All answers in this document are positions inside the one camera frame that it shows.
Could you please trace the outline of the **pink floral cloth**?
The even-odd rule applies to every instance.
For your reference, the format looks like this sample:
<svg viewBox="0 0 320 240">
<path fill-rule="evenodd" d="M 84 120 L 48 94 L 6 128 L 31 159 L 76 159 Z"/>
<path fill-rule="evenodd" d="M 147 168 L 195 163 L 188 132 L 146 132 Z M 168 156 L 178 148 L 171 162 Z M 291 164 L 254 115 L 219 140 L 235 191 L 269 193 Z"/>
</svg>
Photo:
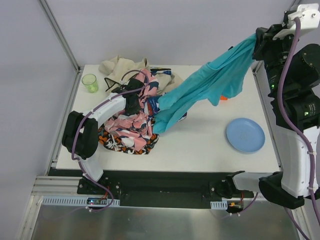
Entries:
<svg viewBox="0 0 320 240">
<path fill-rule="evenodd" d="M 134 150 L 141 150 L 152 137 L 152 116 L 144 113 L 144 103 L 148 97 L 156 96 L 159 82 L 147 70 L 141 70 L 131 79 L 144 82 L 139 94 L 140 111 L 133 115 L 123 115 L 122 110 L 104 123 L 104 129 L 113 136 L 119 137 L 121 143 Z"/>
</svg>

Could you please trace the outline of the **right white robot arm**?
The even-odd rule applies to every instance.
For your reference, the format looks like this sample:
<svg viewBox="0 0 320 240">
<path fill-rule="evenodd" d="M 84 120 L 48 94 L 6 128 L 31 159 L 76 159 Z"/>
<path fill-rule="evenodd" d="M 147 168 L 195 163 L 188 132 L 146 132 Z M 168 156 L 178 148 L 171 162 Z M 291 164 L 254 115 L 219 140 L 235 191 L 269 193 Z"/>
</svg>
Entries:
<svg viewBox="0 0 320 240">
<path fill-rule="evenodd" d="M 298 36 L 280 24 L 257 28 L 252 58 L 263 61 L 269 97 L 279 133 L 282 170 L 274 173 L 237 171 L 221 183 L 221 197 L 241 192 L 261 193 L 269 202 L 296 209 L 305 199 L 318 199 L 316 147 L 320 134 L 320 99 L 313 88 L 320 83 L 320 47 L 311 43 L 295 51 Z"/>
</svg>

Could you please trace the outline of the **teal cloth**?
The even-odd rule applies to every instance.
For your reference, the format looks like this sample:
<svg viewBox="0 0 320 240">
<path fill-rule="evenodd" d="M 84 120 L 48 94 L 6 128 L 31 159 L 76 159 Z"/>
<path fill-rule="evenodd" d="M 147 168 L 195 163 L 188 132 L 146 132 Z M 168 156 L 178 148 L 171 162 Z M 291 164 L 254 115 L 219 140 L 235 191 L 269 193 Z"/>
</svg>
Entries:
<svg viewBox="0 0 320 240">
<path fill-rule="evenodd" d="M 201 66 L 183 83 L 158 99 L 153 132 L 162 134 L 171 128 L 198 101 L 219 104 L 221 96 L 236 97 L 243 90 L 244 78 L 253 63 L 256 34 Z"/>
</svg>

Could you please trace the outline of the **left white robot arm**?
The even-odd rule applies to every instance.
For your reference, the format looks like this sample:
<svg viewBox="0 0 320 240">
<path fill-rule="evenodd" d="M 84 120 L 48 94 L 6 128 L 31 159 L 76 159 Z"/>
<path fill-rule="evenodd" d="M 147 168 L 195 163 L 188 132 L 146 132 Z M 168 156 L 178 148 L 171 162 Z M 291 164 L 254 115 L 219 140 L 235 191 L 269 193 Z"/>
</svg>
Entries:
<svg viewBox="0 0 320 240">
<path fill-rule="evenodd" d="M 138 94 L 147 81 L 131 78 L 127 84 L 115 88 L 97 107 L 85 111 L 72 111 L 67 117 L 61 143 L 83 168 L 86 178 L 97 182 L 103 169 L 97 153 L 98 128 L 116 113 L 138 108 Z"/>
</svg>

